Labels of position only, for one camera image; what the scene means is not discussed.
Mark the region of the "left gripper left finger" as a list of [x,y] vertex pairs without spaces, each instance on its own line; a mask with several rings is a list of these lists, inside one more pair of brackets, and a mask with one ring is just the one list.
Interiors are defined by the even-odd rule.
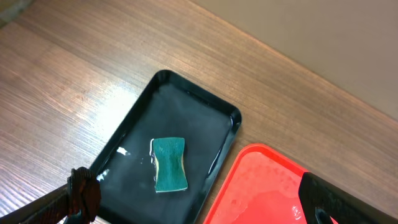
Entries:
[[72,169],[67,183],[3,217],[1,223],[72,223],[95,221],[101,201],[100,182],[85,167]]

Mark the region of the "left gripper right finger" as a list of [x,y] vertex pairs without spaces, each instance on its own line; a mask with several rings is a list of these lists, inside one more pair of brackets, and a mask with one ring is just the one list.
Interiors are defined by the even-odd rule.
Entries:
[[298,196],[306,222],[310,224],[397,223],[396,218],[311,172],[303,174]]

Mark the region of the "green and yellow sponge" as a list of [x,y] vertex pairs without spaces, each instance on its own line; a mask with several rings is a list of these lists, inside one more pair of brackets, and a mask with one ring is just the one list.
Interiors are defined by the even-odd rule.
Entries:
[[184,168],[185,139],[152,139],[150,152],[155,164],[155,192],[179,192],[188,189]]

